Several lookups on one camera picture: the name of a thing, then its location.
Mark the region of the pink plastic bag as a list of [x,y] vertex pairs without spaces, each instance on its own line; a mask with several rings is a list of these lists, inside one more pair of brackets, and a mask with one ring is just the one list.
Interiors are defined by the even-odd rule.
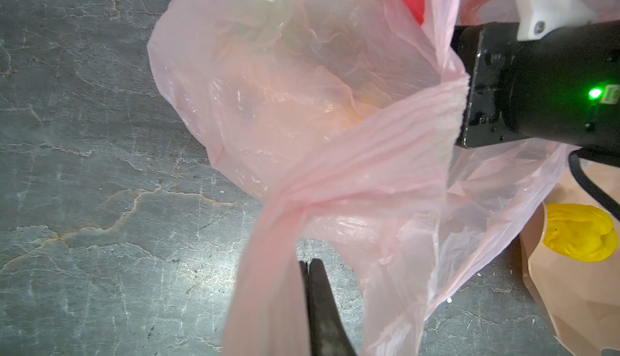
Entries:
[[[426,319],[520,233],[570,147],[455,146],[470,78],[465,0],[172,0],[148,43],[165,99],[211,165],[263,203],[226,355],[307,355],[296,246],[331,243],[364,303],[366,355],[415,355]],[[473,0],[486,22],[514,0]]]

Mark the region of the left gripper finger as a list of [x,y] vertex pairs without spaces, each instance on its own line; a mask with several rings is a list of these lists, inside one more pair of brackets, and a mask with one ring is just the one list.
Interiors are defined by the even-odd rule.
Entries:
[[312,356],[355,356],[342,325],[332,288],[321,259],[299,261],[305,286],[310,352]]

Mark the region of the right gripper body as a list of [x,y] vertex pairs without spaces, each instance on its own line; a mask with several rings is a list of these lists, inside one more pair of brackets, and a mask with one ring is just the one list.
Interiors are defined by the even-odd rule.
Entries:
[[619,150],[619,23],[563,27],[519,41],[517,23],[457,26],[470,76],[456,144],[475,149],[540,138]]

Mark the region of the yellow bell pepper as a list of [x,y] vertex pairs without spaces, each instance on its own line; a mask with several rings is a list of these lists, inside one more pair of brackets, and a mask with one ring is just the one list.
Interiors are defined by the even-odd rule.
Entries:
[[549,204],[543,244],[578,262],[602,262],[618,249],[613,218],[604,210],[581,204]]

